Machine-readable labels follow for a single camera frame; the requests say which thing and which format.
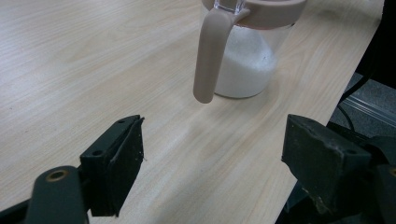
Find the white powder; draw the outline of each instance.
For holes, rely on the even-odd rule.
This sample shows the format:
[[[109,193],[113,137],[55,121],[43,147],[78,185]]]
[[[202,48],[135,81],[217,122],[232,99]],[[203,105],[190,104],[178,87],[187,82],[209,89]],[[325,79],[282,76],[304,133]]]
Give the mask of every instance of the white powder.
[[[261,34],[234,26],[228,37],[215,93],[242,98],[260,93],[276,68],[277,59]]]

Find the plastic pitcher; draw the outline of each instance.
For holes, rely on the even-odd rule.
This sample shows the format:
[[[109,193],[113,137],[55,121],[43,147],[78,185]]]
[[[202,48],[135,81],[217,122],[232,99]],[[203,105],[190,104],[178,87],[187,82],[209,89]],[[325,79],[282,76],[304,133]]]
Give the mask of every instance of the plastic pitcher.
[[[276,69],[276,52],[306,0],[202,0],[193,94],[245,98],[260,93]]]

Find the pitcher handle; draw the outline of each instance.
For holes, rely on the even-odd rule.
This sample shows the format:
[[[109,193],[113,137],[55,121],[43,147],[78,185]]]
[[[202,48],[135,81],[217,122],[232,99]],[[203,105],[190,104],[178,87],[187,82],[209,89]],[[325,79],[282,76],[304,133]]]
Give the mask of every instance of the pitcher handle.
[[[205,16],[199,38],[193,87],[193,94],[199,102],[207,104],[212,101],[228,35],[235,23],[249,13],[246,8],[236,15],[212,8]]]

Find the black cable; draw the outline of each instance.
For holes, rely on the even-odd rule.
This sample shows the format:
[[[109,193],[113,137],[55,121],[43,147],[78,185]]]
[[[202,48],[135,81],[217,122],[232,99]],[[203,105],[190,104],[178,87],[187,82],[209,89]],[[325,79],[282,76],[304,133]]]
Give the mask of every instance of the black cable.
[[[374,42],[373,42],[373,56],[372,56],[372,60],[370,61],[367,72],[365,73],[365,75],[363,75],[363,77],[357,83],[355,83],[355,85],[353,85],[351,88],[349,88],[349,90],[344,92],[344,94],[341,96],[341,99],[338,102],[338,104],[341,104],[353,92],[360,89],[375,74],[377,67],[378,67],[378,63],[379,63],[379,61],[378,61],[379,57],[377,54],[379,53],[379,49],[380,49],[380,47],[378,46],[380,44],[379,43],[380,41],[375,38],[373,38],[373,40],[374,40]]]
[[[341,111],[341,113],[344,115],[344,117],[346,117],[346,121],[347,121],[347,124],[349,125],[349,129],[350,129],[352,132],[355,132],[355,126],[353,126],[352,119],[350,119],[350,117],[349,117],[349,115],[347,114],[347,112],[346,112],[346,111],[344,110],[344,108],[341,107],[340,105],[337,105],[337,108]]]

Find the table surface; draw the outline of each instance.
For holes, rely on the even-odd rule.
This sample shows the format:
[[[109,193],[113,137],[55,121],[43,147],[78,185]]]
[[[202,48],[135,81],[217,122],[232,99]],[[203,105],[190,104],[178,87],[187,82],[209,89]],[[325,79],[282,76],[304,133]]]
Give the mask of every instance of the table surface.
[[[308,1],[266,90],[202,105],[198,0],[2,1],[0,210],[139,114],[147,160],[120,217],[91,223],[274,223],[295,183],[280,160],[286,117],[327,123],[382,6]]]

